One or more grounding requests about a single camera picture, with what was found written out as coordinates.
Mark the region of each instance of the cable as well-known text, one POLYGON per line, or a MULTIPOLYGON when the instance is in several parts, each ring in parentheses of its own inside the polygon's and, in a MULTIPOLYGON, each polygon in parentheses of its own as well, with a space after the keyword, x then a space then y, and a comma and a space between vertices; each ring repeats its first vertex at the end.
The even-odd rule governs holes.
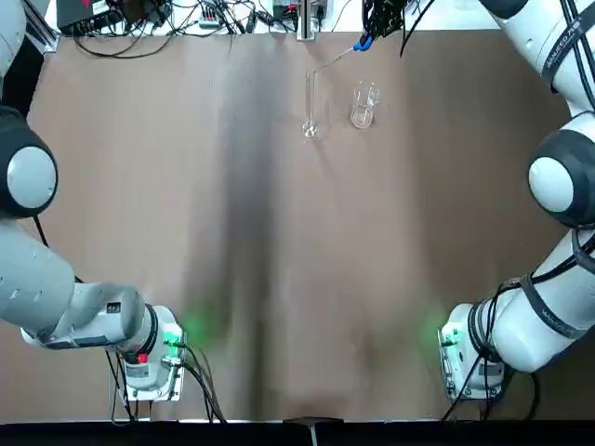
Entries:
MULTIPOLYGON (((47 238, 46 238, 46 234, 44 232, 44 228, 41 225, 41 220, 39 219, 39 216, 34 216, 33 217, 33 221, 35 222, 35 226, 37 227, 37 231, 39 232, 39 238, 41 239, 42 243, 48 248, 49 248, 49 243, 47 242, 47 238)), ((79 283, 83 283, 83 281, 81 281, 77 276, 74 276, 74 279, 79 282, 79 283)), ((113 413, 115 411, 115 392, 120 388, 120 384, 118 382, 118 374, 117 371, 114 370, 113 368, 113 363, 112 363, 112 357, 110 356, 110 354, 108 353, 107 350, 103 350, 105 352, 105 356, 108 360, 108 363, 110 364, 110 370, 112 371, 112 377, 113 377, 113 382, 114 384, 114 388, 113 388, 113 392, 114 392, 114 397, 113 397, 113 403, 112 403, 112 421, 113 420, 113 413)), ((128 414, 128 417, 130 418, 130 421, 134 420, 134 417, 132 416, 132 412, 130 411, 130 401, 128 401, 128 393, 126 391, 126 375, 124 374, 124 369, 122 367, 122 364, 120 363, 119 358, 116 359, 118 360, 118 365, 120 370, 122 370, 122 374, 123 374, 123 380, 124 380, 124 390, 125 390, 125 405, 124 408, 126 409, 126 413, 128 414)))
POLYGON ((400 57, 403 56, 403 52, 405 51, 405 46, 407 45, 407 42, 409 42, 409 39, 411 38, 413 31, 416 30, 417 25, 421 22, 423 17, 426 15, 426 12, 428 12, 428 9, 430 9, 430 7, 434 4, 435 1, 436 0, 429 0, 428 4, 419 13, 419 16, 417 17, 416 21, 414 22, 413 26, 411 27, 411 30, 409 30, 409 33, 407 34, 407 36, 403 39, 403 42, 401 43, 401 51, 399 52, 400 57))
POLYGON ((194 359, 194 363, 196 364, 196 368, 198 369, 198 374, 201 376, 205 376, 206 377, 206 382, 208 384, 208 390, 210 391, 210 398, 211 398, 211 405, 213 412, 215 413, 215 415, 218 417, 219 420, 224 419, 223 417, 223 413, 221 411, 221 408, 219 406, 219 402, 218 402, 218 398, 217 398, 217 392, 215 391, 215 385, 213 383, 213 371, 211 370, 211 365, 208 362, 208 359, 206 358, 205 353, 199 348, 199 352, 201 354, 201 357, 203 358, 203 361, 205 362, 206 365, 206 370, 203 368, 203 366, 201 365, 201 363, 198 361, 198 359, 196 358, 196 355, 194 354, 194 351, 192 350, 192 348, 190 346, 187 346, 185 344, 182 344, 182 346, 184 348, 186 348, 188 351, 190 351, 192 358, 194 359))
POLYGON ((351 3, 351 0, 347 0, 347 2, 345 2, 345 5, 343 5, 343 7, 341 8, 341 12, 338 13, 338 17, 337 20, 335 21, 335 24, 333 25, 333 29, 331 30, 331 33, 335 32, 335 28, 338 25, 338 22, 341 20, 341 16, 343 15, 343 11, 345 10, 345 8, 347 7, 347 5, 351 3))
POLYGON ((458 405, 458 402, 461 400, 461 397, 463 396, 463 390, 465 389, 465 387, 469 383, 469 380, 471 379, 471 375, 472 375, 473 371, 475 370, 475 367, 477 367, 477 364, 480 363, 480 359, 481 358, 482 358, 481 355, 478 355, 477 356, 477 359, 475 360, 475 362, 471 366, 471 370, 467 374, 467 378, 465 379, 465 382, 463 383, 463 386, 462 386, 460 392, 458 392, 458 395, 456 396, 455 401, 453 401, 453 403, 450 405, 450 407, 448 408, 448 411, 446 411, 446 413, 443 415, 441 421, 446 421, 448 419, 448 417, 450 416, 450 414, 455 409, 455 407, 458 405))
MULTIPOLYGON (((591 235, 589 237, 587 242, 582 246, 582 249, 588 254, 590 254, 594 248, 595 248, 595 232, 593 233, 593 235, 591 235)), ((561 274, 568 271, 570 268, 574 267, 575 265, 576 265, 575 256, 574 256, 574 254, 572 254, 572 255, 568 256, 566 259, 564 259, 563 262, 561 262, 556 267, 551 269, 550 271, 545 272, 538 276, 534 276, 532 278, 532 281, 535 284, 546 282, 548 280, 551 280, 555 277, 560 276, 561 274)), ((486 344, 489 342, 489 337, 492 334, 492 332, 494 330, 494 325, 496 323, 496 307, 497 307, 497 300, 498 300, 499 296, 506 293, 507 291, 510 291, 513 289, 518 289, 518 288, 521 288, 521 285, 517 282, 515 282, 515 283, 502 282, 498 285, 496 292, 495 292, 494 296, 492 297, 492 301, 490 302, 490 307, 488 308, 488 323, 486 326, 486 344)), ((486 347, 484 346, 481 349, 477 359, 471 366, 469 373, 467 374, 467 377, 465 379, 465 382, 463 383, 462 388, 458 392, 458 395, 456 396, 455 401, 451 404, 450 408, 448 409, 446 414, 443 416, 443 418, 442 418, 443 421, 448 419, 450 414, 453 412, 455 407, 460 402, 460 399, 463 396, 465 387, 467 386, 467 383, 469 382, 473 372, 475 371, 475 368, 477 367, 477 364, 479 363, 480 359, 482 359, 484 357, 485 352, 486 352, 486 347)), ((489 391, 488 391, 488 386, 487 386, 487 359, 486 358, 484 358, 484 359, 485 359, 485 361, 483 363, 483 366, 484 366, 483 374, 484 374, 484 380, 485 380, 484 385, 485 385, 485 392, 486 392, 486 408, 485 408, 485 413, 483 414, 483 419, 487 419, 487 417, 489 416, 489 414, 492 410, 492 406, 490 405, 489 393, 488 393, 489 391)), ((527 416, 535 416, 537 406, 539 405, 539 402, 540 402, 540 394, 539 394, 540 392, 539 392, 539 384, 537 382, 537 378, 536 378, 536 376, 535 377, 532 376, 532 379, 534 379, 535 394, 534 394, 534 401, 532 404, 532 411, 527 416)))
MULTIPOLYGON (((165 40, 165 42, 164 42, 164 43, 163 43, 161 46, 159 46, 158 48, 156 48, 156 49, 154 49, 153 51, 150 51, 150 52, 148 52, 148 53, 135 54, 135 55, 131 55, 131 56, 127 56, 127 55, 125 55, 125 54, 124 54, 124 53, 126 53, 127 51, 129 51, 129 50, 130 50, 132 47, 134 47, 134 46, 135 46, 135 45, 136 45, 136 44, 137 44, 137 43, 140 41, 140 37, 142 37, 142 35, 145 33, 145 28, 146 28, 146 25, 147 25, 147 20, 146 20, 146 17, 145 17, 145 19, 143 20, 142 29, 140 30, 140 33, 139 33, 139 35, 138 35, 138 36, 137 36, 137 38, 136 38, 136 39, 135 39, 135 40, 132 42, 132 44, 131 44, 131 45, 129 45, 128 47, 126 47, 126 48, 124 48, 124 49, 120 50, 120 51, 117 51, 117 52, 115 52, 115 53, 101 53, 101 52, 98 52, 98 51, 95 51, 95 50, 91 50, 91 49, 89 49, 89 48, 87 48, 86 46, 84 46, 84 45, 83 45, 83 43, 81 42, 81 40, 80 40, 80 38, 79 38, 78 36, 75 36, 75 37, 73 38, 73 40, 74 40, 75 44, 76 44, 76 45, 77 45, 77 46, 78 46, 78 47, 79 47, 81 50, 83 50, 83 51, 84 51, 84 52, 86 52, 87 54, 89 54, 89 55, 91 55, 91 56, 95 56, 95 57, 97 57, 97 58, 104 58, 104 59, 128 59, 128 60, 130 60, 130 59, 141 59, 141 58, 146 58, 146 57, 149 57, 149 56, 153 56, 153 55, 155 55, 155 54, 159 53, 160 51, 162 51, 162 50, 163 50, 163 49, 164 49, 164 48, 165 48, 165 47, 166 47, 166 46, 167 46, 167 45, 168 45, 168 44, 169 44, 169 43, 172 41, 172 39, 173 39, 173 38, 174 38, 176 35, 186 34, 186 33, 185 33, 185 30, 186 30, 186 29, 188 29, 188 27, 190 27, 190 26, 194 25, 194 24, 195 24, 195 23, 196 23, 198 20, 197 20, 196 22, 192 22, 192 23, 186 23, 186 22, 188 22, 188 21, 190 20, 190 17, 191 17, 191 16, 192 16, 192 14, 194 13, 194 11, 195 11, 195 10, 196 10, 198 7, 201 7, 201 6, 202 6, 202 1, 199 1, 199 2, 197 2, 197 3, 196 3, 196 4, 195 4, 193 7, 192 7, 192 10, 191 10, 190 14, 188 14, 188 16, 186 17, 186 19, 184 19, 184 20, 182 21, 182 23, 180 24, 180 26, 179 26, 179 27, 177 27, 177 28, 175 28, 175 27, 174 27, 174 24, 173 24, 171 21, 167 20, 167 22, 168 22, 168 23, 170 24, 170 26, 172 27, 172 30, 166 34, 166 36, 167 36, 167 39, 165 40)), ((203 34, 203 35, 199 35, 199 36, 201 36, 201 37, 207 37, 207 36, 209 36, 209 35, 212 35, 213 33, 216 33, 216 32, 218 32, 218 31, 220 31, 220 28, 219 28, 219 29, 216 29, 216 30, 215 30, 215 31, 213 31, 212 33, 209 33, 209 34, 203 34)), ((150 35, 152 35, 152 33, 153 33, 153 32, 154 32, 154 24, 153 24, 153 28, 152 28, 152 31, 151 31, 151 34, 150 34, 150 35)))
MULTIPOLYGON (((127 401, 127 400, 125 400, 127 402, 125 402, 124 408, 126 409, 126 413, 128 414, 128 419, 130 421, 128 421, 127 423, 123 423, 123 424, 116 423, 116 421, 114 419, 114 414, 115 414, 115 400, 116 400, 117 391, 121 388, 120 387, 120 383, 118 381, 118 371, 120 369, 118 368, 118 369, 115 369, 114 370, 113 363, 112 363, 112 357, 110 356, 110 353, 108 353, 107 350, 103 350, 103 351, 105 352, 105 356, 106 356, 106 358, 108 360, 108 363, 110 364, 110 370, 112 371, 112 377, 113 377, 113 382, 114 382, 114 386, 113 386, 113 397, 112 397, 112 423, 114 425, 116 425, 116 426, 126 426, 126 425, 130 424, 131 422, 136 421, 137 417, 135 417, 135 416, 132 415, 132 412, 130 410, 130 402, 127 401)), ((123 380, 126 381, 126 375, 123 375, 123 380)))
MULTIPOLYGON (((47 243, 46 234, 44 233, 44 228, 41 226, 41 220, 39 219, 39 216, 34 216, 33 221, 35 222, 35 226, 37 227, 37 232, 39 233, 41 243, 43 243, 46 248, 51 249, 49 247, 49 243, 47 243)), ((83 283, 83 281, 81 281, 79 277, 76 275, 74 276, 74 281, 77 283, 83 283)))
POLYGON ((541 390, 539 388, 539 380, 537 379, 537 374, 531 374, 531 380, 533 381, 533 401, 531 402, 531 408, 529 412, 524 417, 524 421, 531 421, 536 417, 537 408, 539 407, 539 403, 541 402, 541 390))
POLYGON ((221 423, 227 423, 227 421, 225 420, 225 418, 223 417, 223 415, 220 413, 220 411, 217 410, 217 408, 215 407, 215 404, 213 403, 213 400, 211 398, 211 395, 208 393, 208 391, 206 391, 206 387, 205 387, 205 381, 203 379, 203 377, 201 375, 199 375, 193 367, 190 366, 190 364, 188 364, 187 362, 183 362, 182 363, 182 367, 184 367, 188 372, 191 373, 191 375, 194 377, 194 379, 198 382, 199 386, 201 387, 201 389, 204 392, 204 395, 206 397, 206 400, 208 402, 208 404, 210 405, 211 409, 213 409, 215 416, 217 417, 217 419, 221 422, 221 423))
MULTIPOLYGON (((569 3, 572 3, 572 5, 570 7, 566 3, 565 0, 560 0, 560 5, 562 6, 562 12, 564 14, 564 18, 566 20, 567 26, 571 26, 571 23, 574 19, 573 14, 578 15, 578 12, 576 12, 576 5, 574 3, 574 0, 570 0, 569 3)), ((594 76, 595 75, 595 60, 593 60, 593 55, 590 53, 590 48, 588 45, 587 37, 583 34, 580 37, 580 41, 581 41, 583 47, 585 48, 585 52, 587 53, 587 61, 588 61, 588 65, 591 69, 591 76, 594 76)), ((576 67, 578 69, 578 74, 580 77, 581 85, 585 89, 585 93, 587 94, 588 102, 589 102, 591 108, 595 111, 595 97, 593 97, 593 91, 591 90, 590 83, 588 82, 588 79, 587 79, 587 74, 585 73, 585 67, 583 66, 583 59, 581 57, 581 53, 580 53, 580 49, 578 48, 578 44, 573 45, 573 50, 575 53, 576 67)))

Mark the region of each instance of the electronic equipment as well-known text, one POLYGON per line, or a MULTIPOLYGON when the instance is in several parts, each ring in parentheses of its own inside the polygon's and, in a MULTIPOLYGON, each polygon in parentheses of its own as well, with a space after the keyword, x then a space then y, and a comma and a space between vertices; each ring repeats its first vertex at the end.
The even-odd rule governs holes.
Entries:
POLYGON ((123 18, 106 0, 56 0, 56 13, 60 32, 72 36, 100 30, 123 18))
POLYGON ((198 19, 198 26, 204 30, 214 30, 221 26, 219 15, 212 5, 205 5, 201 17, 198 19))

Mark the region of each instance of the test tube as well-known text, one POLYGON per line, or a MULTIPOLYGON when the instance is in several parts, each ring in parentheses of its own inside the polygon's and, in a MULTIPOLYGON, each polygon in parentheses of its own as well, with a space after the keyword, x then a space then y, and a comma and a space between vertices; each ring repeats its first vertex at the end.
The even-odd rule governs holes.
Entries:
POLYGON ((306 72, 306 121, 302 125, 304 136, 313 137, 318 132, 318 125, 314 116, 316 103, 316 72, 306 72))

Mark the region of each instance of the label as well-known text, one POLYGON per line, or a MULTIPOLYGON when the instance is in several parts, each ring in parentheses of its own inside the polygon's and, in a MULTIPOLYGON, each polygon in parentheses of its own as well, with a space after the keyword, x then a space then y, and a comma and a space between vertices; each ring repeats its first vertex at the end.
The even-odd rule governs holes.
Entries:
POLYGON ((126 366, 126 376, 129 378, 146 378, 149 376, 149 366, 141 365, 138 367, 126 366))
POLYGON ((109 11, 110 7, 107 6, 105 0, 101 0, 100 2, 95 2, 93 4, 93 15, 97 16, 103 12, 109 11))

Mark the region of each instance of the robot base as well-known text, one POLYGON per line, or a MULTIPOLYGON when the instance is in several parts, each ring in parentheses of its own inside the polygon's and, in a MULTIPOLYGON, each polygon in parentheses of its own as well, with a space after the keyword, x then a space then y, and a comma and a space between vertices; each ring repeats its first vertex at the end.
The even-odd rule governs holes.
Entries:
POLYGON ((467 376, 479 354, 471 344, 468 334, 468 315, 470 304, 461 304, 451 313, 446 325, 438 330, 438 350, 443 374, 446 396, 454 402, 461 389, 459 400, 485 400, 485 376, 487 371, 488 394, 497 400, 502 393, 505 366, 503 362, 479 360, 473 369, 469 381, 463 389, 467 376))
POLYGON ((131 401, 177 401, 182 393, 185 349, 168 342, 186 343, 186 334, 166 307, 153 307, 158 319, 155 345, 145 364, 128 364, 126 390, 131 401))

